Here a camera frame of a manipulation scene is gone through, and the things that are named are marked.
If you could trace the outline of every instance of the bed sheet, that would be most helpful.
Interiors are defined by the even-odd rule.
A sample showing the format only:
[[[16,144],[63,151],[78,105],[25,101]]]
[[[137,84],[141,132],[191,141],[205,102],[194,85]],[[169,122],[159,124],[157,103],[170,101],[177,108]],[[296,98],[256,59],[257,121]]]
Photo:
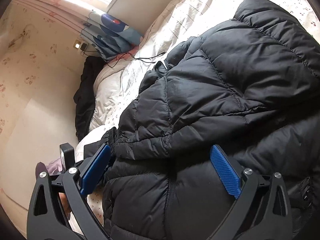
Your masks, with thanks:
[[[190,36],[199,36],[209,28],[229,20],[243,0],[173,0],[147,31],[135,57],[153,57],[170,51]],[[280,5],[320,42],[320,22],[307,0],[271,0]],[[166,58],[166,55],[154,61]],[[76,148],[76,159],[83,159],[84,145],[98,141],[106,130],[118,127],[123,110],[138,96],[139,85],[153,63],[120,60],[114,67],[104,67],[94,84],[96,111],[91,132]],[[103,223],[102,192],[88,196],[89,206]]]

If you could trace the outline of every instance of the curtain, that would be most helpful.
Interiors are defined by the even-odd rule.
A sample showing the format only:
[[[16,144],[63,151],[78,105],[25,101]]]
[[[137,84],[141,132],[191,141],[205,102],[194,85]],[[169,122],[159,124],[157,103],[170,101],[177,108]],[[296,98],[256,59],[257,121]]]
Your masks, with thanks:
[[[64,25],[91,44],[105,60],[138,46],[143,37],[107,11],[107,0],[13,0]]]

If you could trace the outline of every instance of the metal screw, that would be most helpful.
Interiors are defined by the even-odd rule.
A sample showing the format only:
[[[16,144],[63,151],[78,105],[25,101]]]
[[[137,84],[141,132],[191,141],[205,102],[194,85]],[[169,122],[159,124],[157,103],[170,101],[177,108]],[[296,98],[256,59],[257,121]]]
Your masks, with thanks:
[[[247,174],[247,175],[251,175],[252,174],[252,170],[249,169],[249,168],[245,168],[244,169],[244,173]]]
[[[76,167],[72,167],[72,168],[69,169],[69,173],[70,174],[75,174],[77,172],[77,170],[78,169]]]
[[[277,179],[280,179],[280,178],[282,177],[282,175],[281,175],[281,173],[276,172],[276,173],[275,173],[275,177],[276,177]]]
[[[40,178],[44,178],[45,176],[47,176],[47,173],[46,173],[45,171],[43,171],[43,172],[41,172],[41,173],[39,174],[39,177],[40,177]]]

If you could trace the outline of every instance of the dark garment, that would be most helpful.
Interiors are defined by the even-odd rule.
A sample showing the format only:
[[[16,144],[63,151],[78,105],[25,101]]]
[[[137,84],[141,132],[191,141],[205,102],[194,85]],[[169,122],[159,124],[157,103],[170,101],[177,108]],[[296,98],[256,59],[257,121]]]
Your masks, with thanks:
[[[79,141],[89,133],[90,122],[96,107],[93,84],[105,63],[100,57],[89,56],[85,60],[80,87],[73,97],[76,103],[76,136]]]
[[[105,174],[106,232],[206,240],[234,202],[209,159],[219,144],[243,167],[282,173],[295,235],[319,206],[320,45],[276,4],[244,0],[165,64],[167,73],[146,74],[120,117]]]

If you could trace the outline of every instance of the jacket zipper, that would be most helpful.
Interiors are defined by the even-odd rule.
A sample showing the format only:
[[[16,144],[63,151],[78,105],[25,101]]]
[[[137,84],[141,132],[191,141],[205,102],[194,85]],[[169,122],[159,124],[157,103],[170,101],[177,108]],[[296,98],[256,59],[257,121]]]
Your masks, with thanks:
[[[167,240],[173,240],[172,234],[171,234],[171,229],[170,229],[170,223],[168,220],[168,211],[170,210],[170,206],[173,200],[174,196],[174,189],[176,187],[176,173],[175,173],[175,161],[174,160],[168,160],[168,180],[169,180],[169,189],[168,189],[168,197],[167,197],[167,203],[165,207],[165,212],[164,212],[164,227],[165,227],[165,232],[167,236]]]

